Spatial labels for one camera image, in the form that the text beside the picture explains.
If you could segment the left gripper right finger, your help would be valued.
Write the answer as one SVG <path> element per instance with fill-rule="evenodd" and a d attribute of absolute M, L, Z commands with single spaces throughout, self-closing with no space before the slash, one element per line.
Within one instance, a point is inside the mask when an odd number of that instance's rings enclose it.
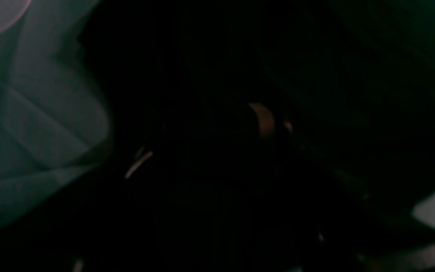
<path fill-rule="evenodd" d="M 287 219 L 297 239 L 293 272 L 435 272 L 435 228 L 423 218 L 435 216 L 435 207 L 380 197 L 323 165 L 307 146 L 295 146 L 287 119 L 260 103 L 249 107 L 261 141 L 276 149 L 265 209 Z"/>

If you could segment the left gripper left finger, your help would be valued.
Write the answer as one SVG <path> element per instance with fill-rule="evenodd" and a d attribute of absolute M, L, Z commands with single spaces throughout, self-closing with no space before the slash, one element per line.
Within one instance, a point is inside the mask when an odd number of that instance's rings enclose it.
<path fill-rule="evenodd" d="M 91 242 L 122 210 L 120 182 L 152 155 L 142 147 L 131 161 L 87 165 L 57 189 L 40 180 L 0 183 L 0 272 L 81 272 Z"/>

